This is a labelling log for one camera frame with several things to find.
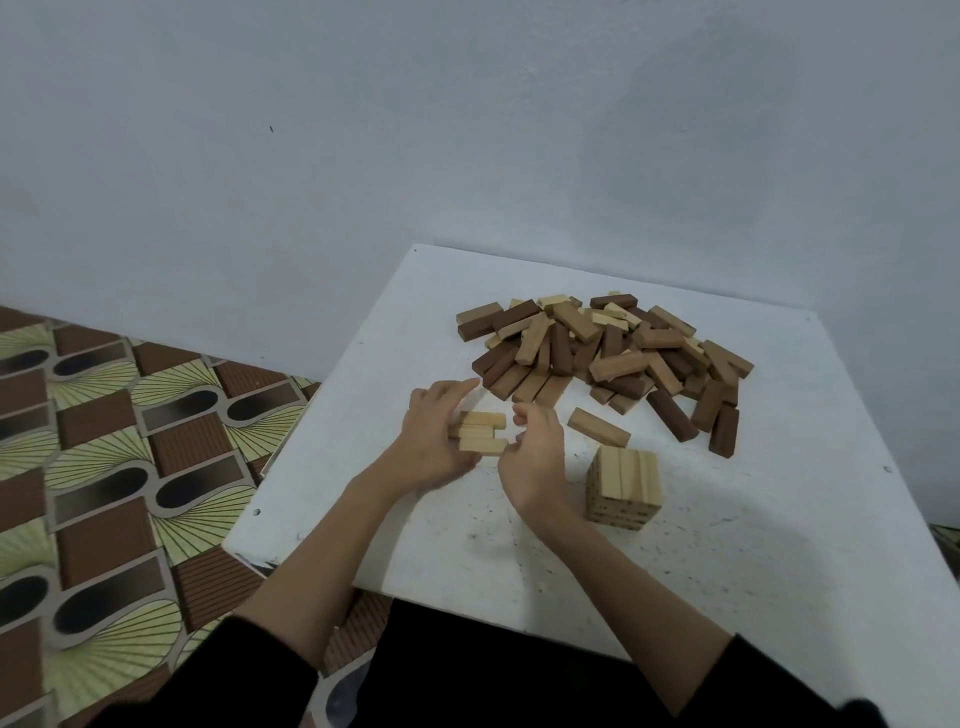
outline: white table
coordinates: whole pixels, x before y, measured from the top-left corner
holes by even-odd
[[[645,402],[621,418],[592,400],[583,382],[571,382],[557,406],[562,422],[583,407],[633,432],[631,447],[660,458],[660,513],[638,533],[601,530],[831,702],[866,695],[896,723],[956,724],[960,590],[810,311],[416,246],[226,547],[256,564],[282,561],[393,440],[411,389],[471,376],[483,339],[460,340],[458,311],[555,293],[587,301],[611,289],[636,294],[641,307],[662,305],[756,369],[740,387],[731,460],[710,453],[704,434],[678,443]],[[692,411],[691,400],[678,402]],[[467,406],[510,407],[489,393]],[[515,430],[511,425],[508,435]],[[569,428],[566,443],[567,476],[582,502],[597,443]],[[570,574],[511,508],[494,458],[447,488],[401,503],[356,585],[624,656]]]

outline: patterned floor mat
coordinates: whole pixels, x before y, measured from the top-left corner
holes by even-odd
[[[257,588],[220,543],[319,387],[0,307],[0,725],[149,697]],[[355,601],[324,675],[388,610]]]

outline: wooden block tower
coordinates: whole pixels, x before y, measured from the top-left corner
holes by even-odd
[[[587,519],[638,531],[663,505],[653,452],[601,445],[587,470]]]

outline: white wall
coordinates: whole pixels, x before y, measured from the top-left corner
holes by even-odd
[[[314,376],[415,241],[812,307],[926,515],[960,524],[958,21],[9,0],[0,299]]]

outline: black sleeve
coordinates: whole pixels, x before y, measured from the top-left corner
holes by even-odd
[[[678,716],[685,725],[739,723],[885,728],[873,703],[857,700],[837,711],[742,637],[734,637]]]
[[[317,670],[264,629],[227,617],[146,703],[115,704],[88,725],[213,725],[297,728]]]

